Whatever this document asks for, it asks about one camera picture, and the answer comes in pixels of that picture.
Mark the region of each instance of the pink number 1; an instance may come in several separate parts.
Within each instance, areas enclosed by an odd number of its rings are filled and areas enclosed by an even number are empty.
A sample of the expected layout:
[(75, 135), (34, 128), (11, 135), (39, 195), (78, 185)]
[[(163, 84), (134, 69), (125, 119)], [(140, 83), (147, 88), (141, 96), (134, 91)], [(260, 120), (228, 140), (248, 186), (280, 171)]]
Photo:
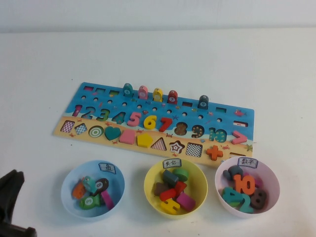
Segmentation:
[(139, 119), (141, 118), (142, 114), (138, 112), (133, 112), (130, 116), (130, 120), (127, 122), (128, 126), (135, 127), (139, 124)]

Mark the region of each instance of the green heart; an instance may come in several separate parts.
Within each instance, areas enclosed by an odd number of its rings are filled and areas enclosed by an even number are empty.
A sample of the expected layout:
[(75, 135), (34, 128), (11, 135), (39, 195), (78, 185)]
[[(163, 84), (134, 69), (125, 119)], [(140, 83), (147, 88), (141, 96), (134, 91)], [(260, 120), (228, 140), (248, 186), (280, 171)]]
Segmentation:
[(113, 128), (111, 126), (107, 127), (105, 129), (105, 136), (110, 141), (113, 140), (113, 139), (118, 138), (120, 136), (120, 128), (118, 128), (118, 127)]

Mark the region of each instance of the white label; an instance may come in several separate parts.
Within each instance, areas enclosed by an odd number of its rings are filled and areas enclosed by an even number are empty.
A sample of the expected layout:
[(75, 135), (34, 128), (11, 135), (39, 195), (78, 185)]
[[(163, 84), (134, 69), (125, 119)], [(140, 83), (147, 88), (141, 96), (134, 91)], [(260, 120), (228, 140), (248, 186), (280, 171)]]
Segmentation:
[(258, 160), (249, 157), (240, 157), (238, 159), (238, 165), (256, 169), (258, 166)]
[(163, 168), (171, 168), (171, 167), (181, 167), (181, 159), (174, 158), (174, 159), (165, 159), (162, 162)]
[(113, 174), (116, 174), (115, 166), (110, 163), (99, 163), (99, 167), (101, 171), (105, 172), (111, 172)]
[(96, 187), (97, 189), (101, 189), (101, 188), (103, 187), (102, 182), (96, 182), (96, 183), (95, 183), (95, 187)]
[(93, 203), (93, 199), (91, 197), (88, 197), (85, 201), (84, 204), (86, 205), (91, 205)]

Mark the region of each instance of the white wall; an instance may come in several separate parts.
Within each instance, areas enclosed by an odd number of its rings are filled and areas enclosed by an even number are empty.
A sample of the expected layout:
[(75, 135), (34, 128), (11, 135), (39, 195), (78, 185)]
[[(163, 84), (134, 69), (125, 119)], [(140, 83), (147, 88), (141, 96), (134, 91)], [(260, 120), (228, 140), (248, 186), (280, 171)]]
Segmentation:
[(316, 0), (0, 0), (0, 32), (316, 26)]

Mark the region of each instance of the label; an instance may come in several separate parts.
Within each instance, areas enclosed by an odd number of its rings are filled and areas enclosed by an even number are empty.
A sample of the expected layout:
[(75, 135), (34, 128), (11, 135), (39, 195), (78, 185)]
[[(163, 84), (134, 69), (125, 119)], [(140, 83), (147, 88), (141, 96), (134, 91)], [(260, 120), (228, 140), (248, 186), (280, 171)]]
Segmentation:
[(105, 172), (111, 172), (113, 174), (116, 174), (115, 166), (109, 163), (99, 163), (99, 167), (101, 171)]
[(238, 165), (256, 169), (258, 166), (258, 160), (249, 157), (240, 157), (238, 159)]
[(171, 168), (171, 167), (181, 167), (181, 159), (179, 158), (165, 159), (162, 162), (162, 166), (164, 169)]

